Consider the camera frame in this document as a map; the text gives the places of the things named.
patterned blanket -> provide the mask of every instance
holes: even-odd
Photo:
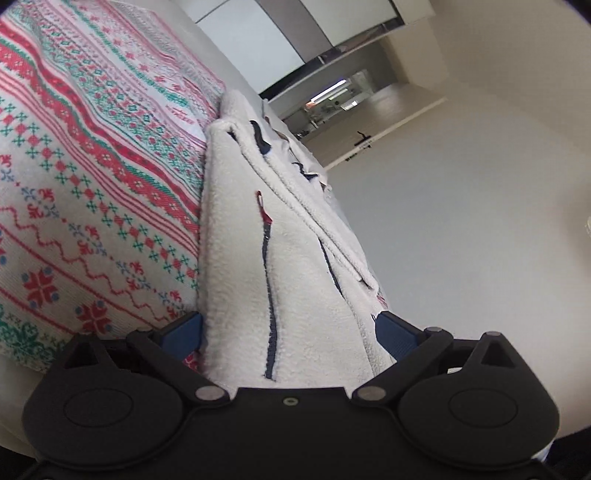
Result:
[[[141,8],[21,0],[0,19],[0,353],[44,371],[76,332],[195,309],[223,89]]]

metal screw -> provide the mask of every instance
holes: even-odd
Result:
[[[207,387],[198,388],[195,396],[203,401],[216,401],[222,398],[226,391],[217,385],[208,385]]]
[[[295,397],[286,397],[283,399],[283,404],[288,407],[295,407],[300,401]]]
[[[363,387],[357,390],[357,396],[365,401],[378,401],[386,396],[382,387]]]

white fleece jacket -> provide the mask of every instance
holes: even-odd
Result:
[[[393,363],[375,339],[378,283],[355,235],[324,201],[321,177],[310,178],[314,162],[264,129],[271,151],[262,155],[250,120],[262,126],[231,91],[209,128],[204,373],[232,393],[351,391]]]

blue gripper pad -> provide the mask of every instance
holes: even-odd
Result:
[[[421,330],[390,312],[382,312],[375,319],[378,343],[398,362],[419,346],[424,335]]]
[[[152,339],[169,355],[184,360],[201,347],[202,334],[203,316],[198,312],[190,312],[154,332]]]

red zipper pull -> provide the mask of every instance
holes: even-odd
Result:
[[[257,191],[256,193],[256,201],[259,204],[259,210],[261,211],[261,217],[262,217],[262,221],[263,223],[266,223],[267,225],[270,225],[273,223],[273,219],[267,215],[266,211],[265,211],[265,207],[263,205],[262,202],[262,193],[261,191]]]

